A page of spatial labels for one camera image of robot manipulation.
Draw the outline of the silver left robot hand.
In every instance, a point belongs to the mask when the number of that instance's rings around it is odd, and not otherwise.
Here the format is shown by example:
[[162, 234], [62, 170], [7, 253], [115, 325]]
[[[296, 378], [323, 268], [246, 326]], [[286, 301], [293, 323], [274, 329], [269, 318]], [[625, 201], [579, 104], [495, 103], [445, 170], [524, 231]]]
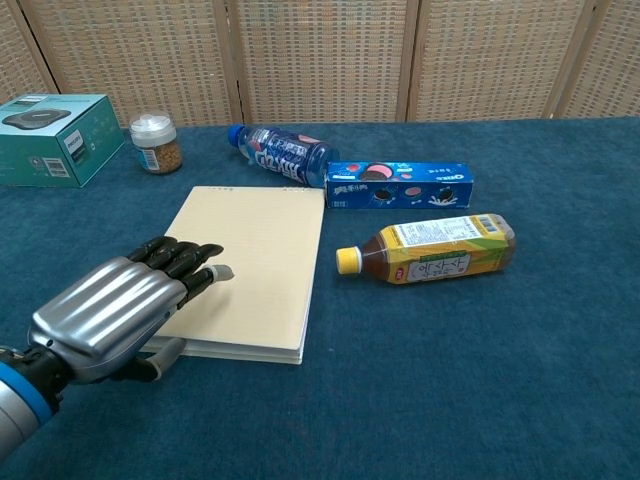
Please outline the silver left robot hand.
[[29, 344], [55, 354], [78, 384], [156, 381], [183, 353], [185, 339], [169, 339], [148, 358], [139, 352], [188, 302], [233, 278], [229, 266], [208, 262], [222, 250], [218, 244], [155, 237], [99, 265], [40, 307]]

